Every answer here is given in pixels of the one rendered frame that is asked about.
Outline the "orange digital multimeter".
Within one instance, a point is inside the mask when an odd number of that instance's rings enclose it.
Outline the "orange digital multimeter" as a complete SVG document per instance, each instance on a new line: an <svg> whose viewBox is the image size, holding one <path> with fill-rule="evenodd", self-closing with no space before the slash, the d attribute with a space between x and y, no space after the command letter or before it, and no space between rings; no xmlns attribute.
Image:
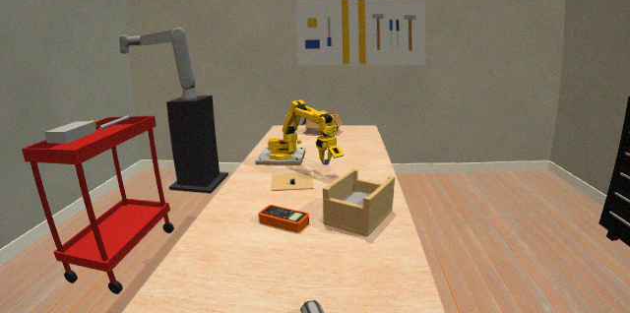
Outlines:
<svg viewBox="0 0 630 313"><path fill-rule="evenodd" d="M259 212L259 222L292 232L301 232L309 224L309 214L269 205Z"/></svg>

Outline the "tan flat mat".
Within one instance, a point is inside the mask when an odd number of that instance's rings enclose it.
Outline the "tan flat mat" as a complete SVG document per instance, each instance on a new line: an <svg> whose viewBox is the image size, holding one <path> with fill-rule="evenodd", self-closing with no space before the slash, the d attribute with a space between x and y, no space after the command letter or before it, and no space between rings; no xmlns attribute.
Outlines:
<svg viewBox="0 0 630 313"><path fill-rule="evenodd" d="M290 184L290 179L295 184ZM273 174L272 191L314 189L311 173Z"/></svg>

